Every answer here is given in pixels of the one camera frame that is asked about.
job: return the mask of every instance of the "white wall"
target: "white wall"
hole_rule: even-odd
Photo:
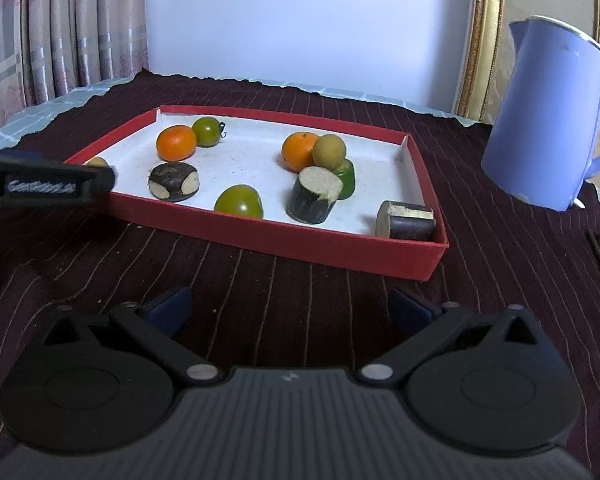
[[[151,70],[451,111],[470,0],[146,0]]]

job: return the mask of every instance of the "orange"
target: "orange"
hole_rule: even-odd
[[[184,160],[196,151],[196,134],[184,124],[169,126],[158,135],[155,149],[162,160]]]
[[[312,149],[319,136],[311,132],[296,132],[289,135],[282,144],[282,158],[286,166],[299,173],[314,165]]]

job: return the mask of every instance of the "red tray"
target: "red tray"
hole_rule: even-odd
[[[102,212],[148,227],[247,250],[420,281],[430,278],[442,254],[448,248],[449,243],[438,199],[413,137],[385,128],[244,108],[161,106],[122,124],[76,153],[66,162],[83,164],[92,156],[155,123],[159,114],[201,114],[292,124],[302,128],[329,130],[392,144],[403,144],[413,161],[424,203],[432,208],[435,214],[436,230],[432,241],[391,240],[267,219],[229,216],[209,209],[160,202],[120,192],[112,192],[109,195],[109,199],[102,206]]]

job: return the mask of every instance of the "metal rivet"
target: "metal rivet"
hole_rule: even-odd
[[[370,381],[385,381],[394,374],[394,370],[387,365],[371,363],[363,367],[360,373]]]
[[[187,368],[187,375],[197,381],[210,381],[218,375],[218,369],[213,365],[192,365]]]

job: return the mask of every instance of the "dark striped tablecloth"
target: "dark striped tablecloth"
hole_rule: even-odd
[[[433,301],[480,312],[532,309],[574,371],[584,407],[569,450],[600,469],[600,273],[586,229],[600,205],[556,213],[512,200],[481,172],[490,128],[295,88],[140,73],[25,137],[23,150],[64,160],[160,104],[279,110],[410,132],[442,204],[451,248],[427,283]],[[194,318],[177,340],[231,365],[357,368],[394,344],[385,300],[396,280],[242,251],[86,210],[0,211],[0,384],[47,311],[105,312],[189,285]],[[0,421],[0,457],[13,446]]]

